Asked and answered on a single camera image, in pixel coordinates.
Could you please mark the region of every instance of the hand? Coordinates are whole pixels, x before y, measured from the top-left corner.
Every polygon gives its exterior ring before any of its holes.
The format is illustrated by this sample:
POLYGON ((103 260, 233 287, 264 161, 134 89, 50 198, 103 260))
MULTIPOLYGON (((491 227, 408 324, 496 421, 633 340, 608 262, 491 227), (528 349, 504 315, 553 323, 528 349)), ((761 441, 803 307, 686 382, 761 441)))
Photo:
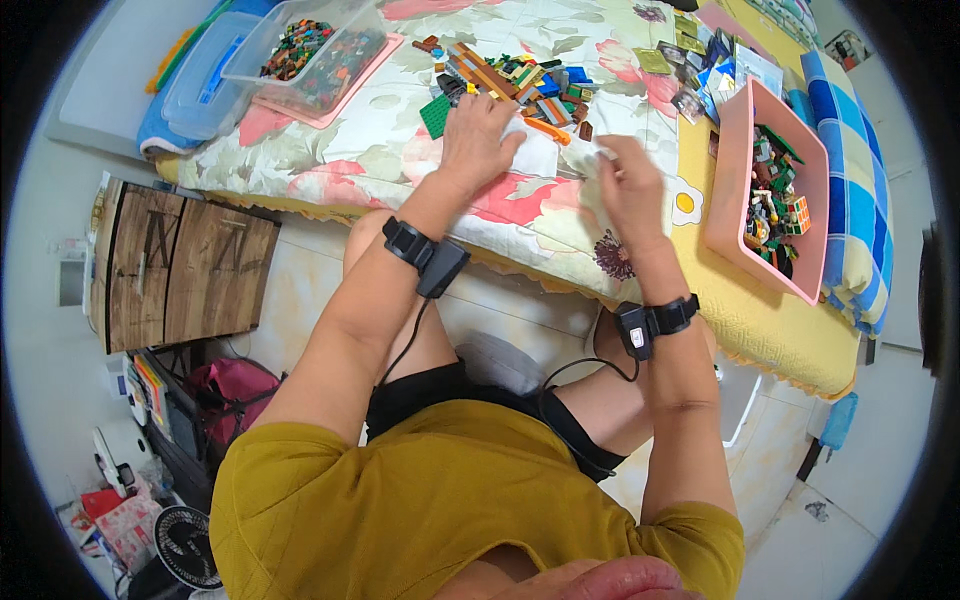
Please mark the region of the hand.
POLYGON ((527 138, 513 132, 500 141, 513 118, 515 102, 498 102, 489 94, 464 94, 446 117, 444 156, 438 173, 472 199, 477 190, 510 168, 516 149, 527 138))
POLYGON ((613 226, 633 254, 668 241, 663 235, 660 214, 663 204, 663 177, 643 148, 626 135, 600 135, 597 143, 609 148, 617 159, 598 155, 600 199, 613 226))

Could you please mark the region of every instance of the wrist strap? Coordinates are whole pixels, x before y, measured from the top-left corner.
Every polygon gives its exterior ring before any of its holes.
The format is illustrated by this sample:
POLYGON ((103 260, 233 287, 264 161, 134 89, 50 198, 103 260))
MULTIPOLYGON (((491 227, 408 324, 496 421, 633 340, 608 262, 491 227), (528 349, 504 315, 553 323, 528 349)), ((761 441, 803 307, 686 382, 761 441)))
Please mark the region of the wrist strap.
POLYGON ((677 298, 669 304, 663 306, 648 306, 648 314, 652 316, 649 325, 653 329, 653 334, 670 335, 679 333, 690 326, 690 320, 693 315, 700 310, 700 301, 696 294, 690 294, 690 298, 684 300, 677 298))
POLYGON ((406 221, 398 221, 394 217, 387 220, 382 230, 387 236, 383 247, 393 252, 400 260, 413 265, 417 273, 423 275, 423 270, 430 262, 437 244, 406 221))

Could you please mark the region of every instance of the bed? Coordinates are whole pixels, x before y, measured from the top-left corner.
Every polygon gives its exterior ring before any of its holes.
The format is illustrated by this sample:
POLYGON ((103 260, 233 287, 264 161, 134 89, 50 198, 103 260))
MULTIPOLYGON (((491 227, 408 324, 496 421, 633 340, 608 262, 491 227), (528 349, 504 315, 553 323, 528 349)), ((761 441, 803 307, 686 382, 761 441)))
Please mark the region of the bed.
MULTIPOLYGON (((781 65, 801 71, 805 48, 744 0, 702 7, 732 18, 781 65)), ((701 242, 714 159, 712 125, 691 126, 670 99, 674 78, 638 69, 633 48, 673 41, 665 4, 626 0, 395 0, 381 6, 388 29, 407 40, 463 41, 481 56, 529 53, 585 67, 600 84, 588 120, 594 134, 643 142, 664 174, 663 230, 677 250, 701 313, 731 359, 754 364, 824 399, 845 395, 859 333, 832 307, 773 292, 701 242)), ((314 129, 252 105, 237 129, 186 155, 163 155, 166 179, 240 205, 290 210, 350 225, 396 208, 440 161, 419 115, 430 101, 433 60, 404 43, 336 120, 314 129)), ((473 259, 523 273, 552 292, 579 292, 608 306, 641 300, 636 278, 590 178, 595 146, 576 136, 552 180, 508 173, 485 190, 451 235, 473 259)))

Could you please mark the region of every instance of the pile of lego bricks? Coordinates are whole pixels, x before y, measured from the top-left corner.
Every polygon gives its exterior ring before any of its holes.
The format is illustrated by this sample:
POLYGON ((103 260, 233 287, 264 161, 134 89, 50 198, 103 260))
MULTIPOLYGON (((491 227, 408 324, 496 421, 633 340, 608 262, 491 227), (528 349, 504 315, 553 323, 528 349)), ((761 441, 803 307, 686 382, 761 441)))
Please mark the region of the pile of lego bricks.
POLYGON ((260 67, 260 77, 292 80, 332 35, 333 28, 326 21, 302 19, 291 23, 273 55, 260 67))
MULTIPOLYGON (((282 48, 287 40, 295 44, 296 49, 302 50, 303 54, 294 62, 293 70, 287 70, 284 77, 277 76, 275 79, 292 81, 304 70, 310 71, 294 83, 294 89, 298 92, 297 101, 291 100, 284 93, 271 93, 269 86, 265 86, 261 93, 277 104, 290 105, 297 110, 303 110, 303 105, 307 105, 318 114, 329 112, 336 107, 349 91, 351 82, 360 76, 387 44, 383 32, 375 28, 359 32, 343 31, 331 40, 335 32, 325 21, 296 21, 287 27, 287 32, 281 39, 280 46, 275 48, 271 62, 278 54, 294 50, 282 48), (324 53, 318 58, 321 50, 324 53)), ((284 64, 288 64, 286 61, 291 59, 288 54, 288 57, 284 58, 284 64)))
MULTIPOLYGON (((414 46, 443 56, 435 36, 414 46)), ((444 134, 446 114, 467 93, 490 94, 500 102, 515 100, 528 125, 562 144, 570 143, 570 134, 562 129, 570 125, 576 126, 574 132, 582 139, 592 139, 593 127, 585 117, 599 86, 588 79, 583 67, 566 66, 559 60, 537 63, 528 54, 481 59, 462 42, 449 46, 446 53, 446 62, 434 65, 438 73, 437 84, 430 88, 434 100, 420 111, 433 139, 444 134)))
POLYGON ((793 189, 794 161, 804 164, 782 137, 765 125, 754 127, 751 199, 743 241, 787 277, 793 276, 797 259, 788 236, 810 229, 806 196, 797 196, 793 189))

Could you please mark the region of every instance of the gold card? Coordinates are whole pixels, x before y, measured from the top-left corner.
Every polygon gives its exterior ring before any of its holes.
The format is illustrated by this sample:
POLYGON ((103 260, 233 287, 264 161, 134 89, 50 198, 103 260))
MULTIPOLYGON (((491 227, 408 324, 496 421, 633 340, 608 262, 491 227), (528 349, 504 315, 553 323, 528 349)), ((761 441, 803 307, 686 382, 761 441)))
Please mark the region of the gold card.
POLYGON ((640 68, 647 73, 660 73, 662 75, 673 74, 670 63, 666 61, 659 50, 634 48, 634 54, 636 54, 636 57, 640 61, 640 68))
POLYGON ((674 26, 677 28, 677 31, 683 32, 690 37, 697 36, 696 22, 686 18, 685 16, 677 15, 676 17, 674 17, 674 26))
POLYGON ((704 43, 696 37, 687 35, 677 36, 677 45, 684 50, 692 50, 701 56, 707 55, 707 48, 704 48, 704 43))

